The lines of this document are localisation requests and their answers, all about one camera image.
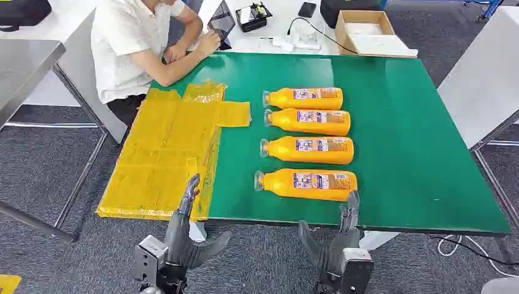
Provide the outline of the person's left hand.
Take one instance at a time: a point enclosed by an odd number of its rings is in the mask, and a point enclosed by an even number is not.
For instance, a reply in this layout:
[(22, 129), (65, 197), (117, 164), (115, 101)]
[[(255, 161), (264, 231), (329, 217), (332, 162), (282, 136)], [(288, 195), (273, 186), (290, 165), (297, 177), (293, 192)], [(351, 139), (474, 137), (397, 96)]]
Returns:
[(164, 54), (163, 59), (166, 64), (170, 64), (177, 60), (184, 58), (187, 54), (188, 45), (184, 45), (183, 43), (176, 43), (174, 45), (169, 46)]

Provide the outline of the person's right hand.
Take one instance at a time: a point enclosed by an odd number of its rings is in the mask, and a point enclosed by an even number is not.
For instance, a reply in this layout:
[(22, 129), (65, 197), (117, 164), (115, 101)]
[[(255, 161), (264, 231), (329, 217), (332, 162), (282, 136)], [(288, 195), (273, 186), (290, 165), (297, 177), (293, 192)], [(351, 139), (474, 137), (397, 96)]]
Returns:
[(221, 45), (221, 39), (217, 32), (210, 29), (198, 42), (196, 52), (205, 58), (213, 54)]

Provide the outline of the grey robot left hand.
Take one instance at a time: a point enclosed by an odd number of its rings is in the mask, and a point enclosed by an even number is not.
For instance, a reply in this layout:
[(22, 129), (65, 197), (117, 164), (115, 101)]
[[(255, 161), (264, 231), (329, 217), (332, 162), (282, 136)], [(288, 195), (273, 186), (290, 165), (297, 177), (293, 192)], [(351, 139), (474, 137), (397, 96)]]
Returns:
[(168, 247), (165, 260), (186, 269), (197, 268), (224, 251), (232, 235), (230, 231), (224, 232), (205, 245), (197, 245), (190, 238), (190, 215), (194, 200), (199, 194), (200, 182), (201, 176), (198, 173), (188, 180), (180, 204), (170, 218), (163, 241)]

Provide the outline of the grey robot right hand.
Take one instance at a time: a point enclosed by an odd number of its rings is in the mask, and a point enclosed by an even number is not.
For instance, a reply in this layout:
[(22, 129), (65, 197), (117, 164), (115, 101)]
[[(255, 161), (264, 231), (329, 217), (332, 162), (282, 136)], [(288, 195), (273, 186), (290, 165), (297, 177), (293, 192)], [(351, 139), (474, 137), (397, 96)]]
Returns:
[(319, 247), (310, 234), (308, 223), (304, 220), (299, 221), (299, 239), (310, 262), (318, 268), (322, 276), (330, 274), (339, 277), (342, 275), (343, 249), (359, 247), (358, 218), (359, 193), (354, 190), (348, 194), (347, 204), (340, 205), (340, 228), (330, 244)]

